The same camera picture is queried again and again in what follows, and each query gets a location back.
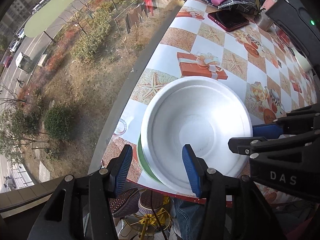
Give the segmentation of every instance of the blue gripper pad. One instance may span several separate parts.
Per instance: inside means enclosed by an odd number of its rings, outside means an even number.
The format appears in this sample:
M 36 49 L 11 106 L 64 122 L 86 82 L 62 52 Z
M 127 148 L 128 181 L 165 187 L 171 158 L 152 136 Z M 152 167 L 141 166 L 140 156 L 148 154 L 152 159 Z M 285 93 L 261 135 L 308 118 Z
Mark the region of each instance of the blue gripper pad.
M 129 172 L 131 161 L 132 147 L 129 144 L 126 144 L 117 159 L 117 164 L 115 165 L 115 168 L 118 168 L 118 172 L 115 175 L 114 193 L 116 196 L 118 196 L 123 191 L 124 183 Z
M 198 198 L 201 198 L 203 193 L 202 179 L 204 178 L 204 170 L 201 168 L 190 144 L 186 144 L 182 148 L 182 160 L 188 175 L 192 192 L 195 193 Z
M 268 140 L 278 139 L 283 134 L 283 129 L 275 123 L 252 126 L 253 137 L 264 137 Z

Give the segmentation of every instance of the red phone case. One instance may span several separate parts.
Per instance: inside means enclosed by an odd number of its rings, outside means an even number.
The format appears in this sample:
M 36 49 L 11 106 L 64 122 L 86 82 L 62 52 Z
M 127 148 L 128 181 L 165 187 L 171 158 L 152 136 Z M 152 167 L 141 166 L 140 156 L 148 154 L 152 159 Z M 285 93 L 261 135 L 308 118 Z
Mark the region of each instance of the red phone case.
M 231 31 L 234 31 L 235 29 L 238 29 L 238 28 L 241 28 L 242 26 L 245 26 L 247 24 L 249 24 L 249 21 L 245 21 L 239 25 L 236 25 L 232 28 L 227 28 L 225 27 L 222 23 L 218 22 L 217 19 L 215 19 L 213 16 L 212 16 L 210 13 L 208 14 L 208 18 L 212 21 L 214 21 L 217 25 L 219 25 L 222 29 L 224 29 L 226 32 L 231 32 Z

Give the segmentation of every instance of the jeans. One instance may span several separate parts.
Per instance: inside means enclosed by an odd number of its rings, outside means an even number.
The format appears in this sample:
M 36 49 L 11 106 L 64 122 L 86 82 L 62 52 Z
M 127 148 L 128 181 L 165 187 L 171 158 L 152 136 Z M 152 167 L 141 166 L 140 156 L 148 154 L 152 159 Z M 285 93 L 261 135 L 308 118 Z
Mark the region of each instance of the jeans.
M 204 205 L 184 201 L 179 198 L 174 198 L 173 202 L 182 239 L 197 240 L 205 214 Z M 228 215 L 226 215 L 226 223 L 223 235 L 224 240 L 229 240 L 231 238 L 230 231 L 231 219 Z

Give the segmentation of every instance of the red clothing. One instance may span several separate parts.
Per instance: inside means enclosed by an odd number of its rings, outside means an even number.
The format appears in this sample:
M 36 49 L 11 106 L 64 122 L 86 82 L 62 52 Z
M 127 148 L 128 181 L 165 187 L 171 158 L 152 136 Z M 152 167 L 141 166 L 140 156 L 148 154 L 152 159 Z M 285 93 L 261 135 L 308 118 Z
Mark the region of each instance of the red clothing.
M 152 0 L 144 0 L 147 10 L 150 10 L 151 15 L 153 16 L 153 4 L 152 4 Z

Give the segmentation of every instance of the hanging clothes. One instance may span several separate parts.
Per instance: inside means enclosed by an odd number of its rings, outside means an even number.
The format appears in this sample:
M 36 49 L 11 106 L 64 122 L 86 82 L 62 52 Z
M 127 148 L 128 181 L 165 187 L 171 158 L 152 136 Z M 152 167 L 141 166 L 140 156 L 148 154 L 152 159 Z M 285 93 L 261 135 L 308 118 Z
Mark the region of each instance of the hanging clothes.
M 142 23 L 143 22 L 143 19 L 142 19 L 142 9 L 141 9 L 141 5 L 139 4 L 136 8 L 136 11 L 138 13 L 138 19 L 139 21 Z
M 128 13 L 128 18 L 131 26 L 137 25 L 137 23 L 139 22 L 137 10 L 136 9 L 131 10 Z
M 147 10 L 149 10 L 150 13 L 151 13 L 151 16 L 153 16 L 153 3 L 152 3 L 152 0 L 144 0 L 144 2 L 146 4 Z
M 148 9 L 145 2 L 141 4 L 141 10 L 144 11 L 144 13 L 146 14 L 146 17 L 148 18 Z
M 128 15 L 128 14 L 127 14 L 127 16 L 125 17 L 125 27 L 126 27 L 126 29 L 127 29 L 127 33 L 129 34 L 129 33 L 130 33 L 131 25 L 130 25 L 129 15 Z

